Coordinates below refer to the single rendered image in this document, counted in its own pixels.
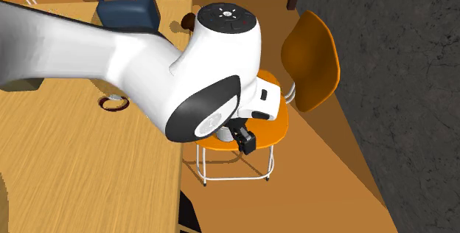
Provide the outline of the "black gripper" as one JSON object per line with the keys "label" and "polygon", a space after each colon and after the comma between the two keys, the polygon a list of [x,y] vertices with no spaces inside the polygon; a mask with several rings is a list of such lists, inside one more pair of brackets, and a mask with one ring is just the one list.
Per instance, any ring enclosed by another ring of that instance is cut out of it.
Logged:
{"label": "black gripper", "polygon": [[237,141],[239,151],[245,155],[253,152],[256,149],[256,136],[247,130],[247,118],[230,119],[226,123],[226,127],[234,134]]}

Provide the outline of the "white cup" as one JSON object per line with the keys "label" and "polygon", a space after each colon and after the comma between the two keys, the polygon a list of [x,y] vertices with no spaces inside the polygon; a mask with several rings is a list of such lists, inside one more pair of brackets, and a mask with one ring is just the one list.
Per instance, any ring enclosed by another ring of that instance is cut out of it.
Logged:
{"label": "white cup", "polygon": [[222,142],[232,142],[234,137],[230,129],[226,126],[221,127],[216,131],[216,137]]}

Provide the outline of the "brown round thing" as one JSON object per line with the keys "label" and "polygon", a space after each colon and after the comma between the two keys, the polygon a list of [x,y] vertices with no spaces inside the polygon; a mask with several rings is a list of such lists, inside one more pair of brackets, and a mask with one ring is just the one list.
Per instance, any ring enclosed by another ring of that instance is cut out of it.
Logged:
{"label": "brown round thing", "polygon": [[195,28],[195,14],[187,13],[181,20],[181,27],[193,32]]}

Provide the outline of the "light wooden table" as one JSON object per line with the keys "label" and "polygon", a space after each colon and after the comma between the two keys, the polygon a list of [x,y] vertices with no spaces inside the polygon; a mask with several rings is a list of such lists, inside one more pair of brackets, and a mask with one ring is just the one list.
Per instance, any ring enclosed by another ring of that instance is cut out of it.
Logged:
{"label": "light wooden table", "polygon": [[179,233],[182,146],[90,80],[0,91],[0,233]]}

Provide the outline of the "dark blue box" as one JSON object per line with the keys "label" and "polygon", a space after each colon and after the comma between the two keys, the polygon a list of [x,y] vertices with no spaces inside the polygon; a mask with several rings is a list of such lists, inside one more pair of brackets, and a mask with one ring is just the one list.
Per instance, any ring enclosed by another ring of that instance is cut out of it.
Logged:
{"label": "dark blue box", "polygon": [[104,27],[158,32],[161,14],[156,0],[99,0],[97,15]]}

